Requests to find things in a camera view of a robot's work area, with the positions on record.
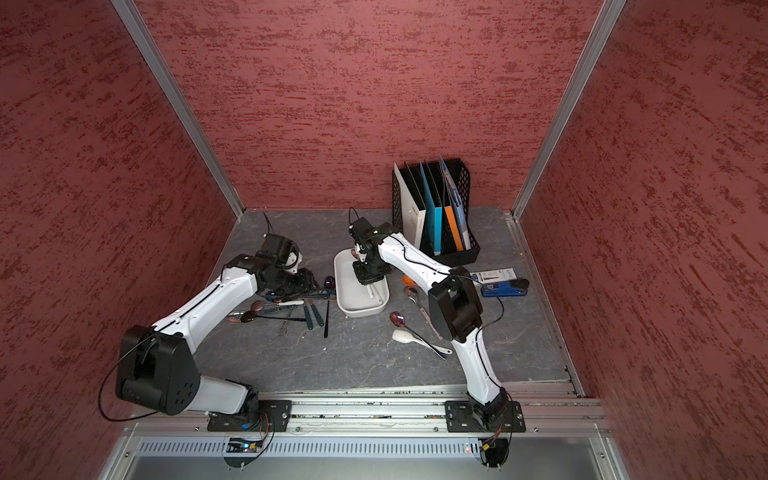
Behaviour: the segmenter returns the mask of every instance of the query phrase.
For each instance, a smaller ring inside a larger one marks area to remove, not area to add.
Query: black file organizer
[[[464,204],[464,215],[469,222],[469,187],[470,177],[469,170],[462,162],[461,158],[446,158],[445,165],[448,167],[448,171],[453,177],[453,181],[456,183],[458,194],[462,198]],[[435,180],[439,179],[442,186],[442,172],[440,171],[439,162],[429,162],[424,164],[425,168],[429,168],[432,171],[432,176]],[[422,198],[424,197],[424,184],[421,182],[422,174],[419,169],[419,164],[407,165],[404,164],[400,168],[400,174],[405,181],[406,186],[411,191],[418,191]],[[392,225],[402,232],[402,208],[400,202],[400,183],[395,177],[395,172],[392,172]],[[422,235],[422,244],[419,245],[419,250],[429,255],[431,258],[439,261],[448,266],[459,266],[474,263],[478,259],[480,253],[480,246],[475,240],[475,236],[472,235],[472,231],[469,230],[469,243],[472,248],[456,251],[456,243],[453,241],[453,234],[451,233],[451,227],[448,224],[448,218],[445,215],[445,211],[442,212],[442,239],[441,239],[441,254],[437,257],[434,255],[435,249],[432,246],[432,241],[429,239],[429,235],[424,233]]]

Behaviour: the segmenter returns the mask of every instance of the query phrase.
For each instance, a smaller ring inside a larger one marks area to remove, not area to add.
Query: white ceramic spoon
[[[409,331],[407,331],[407,330],[400,330],[400,329],[397,329],[397,330],[394,330],[394,331],[392,331],[392,339],[393,339],[393,340],[395,340],[396,342],[400,342],[400,343],[411,343],[411,342],[416,342],[416,343],[418,343],[419,345],[423,345],[423,346],[425,346],[425,347],[429,348],[429,345],[427,345],[426,343],[424,343],[424,342],[422,342],[421,340],[419,340],[419,339],[417,339],[416,337],[414,337],[414,336],[413,336],[413,335],[412,335],[412,334],[411,334]],[[443,352],[443,353],[444,353],[444,354],[446,354],[446,355],[451,355],[451,354],[453,353],[453,350],[451,350],[451,349],[444,349],[444,348],[442,348],[441,346],[435,346],[435,348],[436,348],[437,350],[440,350],[441,352]]]

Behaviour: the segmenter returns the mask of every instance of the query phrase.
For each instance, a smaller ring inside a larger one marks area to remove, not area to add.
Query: red textured wall
[[[602,0],[137,0],[247,207],[389,207],[462,157],[511,207]]]
[[[122,333],[204,285],[233,214],[108,0],[0,31],[0,478],[94,478]]]
[[[524,213],[633,480],[768,478],[767,39],[630,0]]]

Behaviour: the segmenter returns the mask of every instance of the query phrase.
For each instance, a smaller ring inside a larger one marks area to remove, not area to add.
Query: mounting plate
[[[285,432],[290,420],[290,410],[293,403],[290,400],[259,400],[257,416],[268,412],[272,417],[270,430]],[[208,432],[239,432],[246,433],[248,419],[238,415],[212,413],[208,419]]]
[[[511,409],[504,413],[502,432],[524,433],[525,419],[520,408],[520,402],[512,402]],[[470,402],[447,401],[445,402],[445,421],[449,432],[478,432],[482,431],[472,417],[472,404]]]

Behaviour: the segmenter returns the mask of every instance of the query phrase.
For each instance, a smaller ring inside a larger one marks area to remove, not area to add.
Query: metal vent grille
[[[143,437],[136,456],[221,457],[228,438]],[[227,456],[253,456],[250,453]],[[267,457],[471,458],[480,455],[476,438],[291,438],[276,437]]]
[[[458,458],[479,455],[477,440],[277,438],[264,456],[347,458]]]
[[[188,437],[143,437],[136,456],[144,457],[221,457],[227,437],[192,439]]]

